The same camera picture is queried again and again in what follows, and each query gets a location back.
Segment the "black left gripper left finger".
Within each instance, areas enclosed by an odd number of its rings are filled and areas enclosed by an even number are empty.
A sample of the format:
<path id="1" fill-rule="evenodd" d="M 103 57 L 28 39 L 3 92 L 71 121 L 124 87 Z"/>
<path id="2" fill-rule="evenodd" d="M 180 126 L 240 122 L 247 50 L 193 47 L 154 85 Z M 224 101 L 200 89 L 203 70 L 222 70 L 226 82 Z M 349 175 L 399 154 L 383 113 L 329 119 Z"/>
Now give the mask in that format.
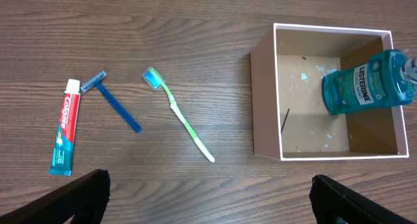
<path id="1" fill-rule="evenodd" d="M 96 169 L 1 216 L 1 223 L 100 223 L 109 202 L 111 180 Z"/>

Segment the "blue mouthwash bottle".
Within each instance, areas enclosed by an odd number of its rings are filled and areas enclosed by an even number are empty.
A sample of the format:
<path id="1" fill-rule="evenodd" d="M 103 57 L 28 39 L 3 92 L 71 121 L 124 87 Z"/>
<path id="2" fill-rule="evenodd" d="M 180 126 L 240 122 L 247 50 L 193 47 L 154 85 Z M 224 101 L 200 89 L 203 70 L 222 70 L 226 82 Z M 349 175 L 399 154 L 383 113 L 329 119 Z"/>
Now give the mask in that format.
<path id="1" fill-rule="evenodd" d="M 416 59 L 398 49 L 323 77 L 322 96 L 331 115 L 409 105 L 416 95 Z"/>

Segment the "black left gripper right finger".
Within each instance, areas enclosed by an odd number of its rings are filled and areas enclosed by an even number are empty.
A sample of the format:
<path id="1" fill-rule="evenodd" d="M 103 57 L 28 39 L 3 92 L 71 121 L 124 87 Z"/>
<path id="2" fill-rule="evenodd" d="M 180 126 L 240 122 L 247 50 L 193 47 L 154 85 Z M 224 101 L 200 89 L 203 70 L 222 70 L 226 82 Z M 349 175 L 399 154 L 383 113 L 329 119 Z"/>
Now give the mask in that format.
<path id="1" fill-rule="evenodd" d="M 309 199 L 318 224 L 411 222 L 325 175 L 312 178 Z"/>

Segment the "green white toothbrush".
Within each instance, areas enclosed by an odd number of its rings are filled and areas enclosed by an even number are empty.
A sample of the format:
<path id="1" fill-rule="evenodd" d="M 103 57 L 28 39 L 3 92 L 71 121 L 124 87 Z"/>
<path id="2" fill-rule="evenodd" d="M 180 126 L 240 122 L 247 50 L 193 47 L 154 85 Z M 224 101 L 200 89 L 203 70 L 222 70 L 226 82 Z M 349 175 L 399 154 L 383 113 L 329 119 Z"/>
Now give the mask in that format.
<path id="1" fill-rule="evenodd" d="M 151 87 L 152 90 L 157 91 L 159 89 L 163 89 L 165 93 L 167 94 L 168 100 L 169 100 L 169 106 L 171 110 L 174 112 L 174 114 L 177 116 L 177 118 L 181 121 L 183 126 L 186 128 L 188 134 L 192 138 L 193 142 L 197 146 L 197 148 L 200 150 L 200 152 L 206 157 L 206 159 L 209 162 L 214 163 L 216 160 L 214 156 L 210 153 L 208 148 L 205 146 L 205 144 L 200 140 L 199 136 L 196 134 L 194 129 L 190 126 L 182 112 L 180 111 L 179 106 L 177 105 L 176 99 L 174 95 L 172 94 L 171 90 L 165 83 L 165 80 L 163 77 L 157 72 L 157 70 L 150 66 L 148 67 L 147 71 L 143 74 L 144 80 L 148 83 L 148 85 Z"/>

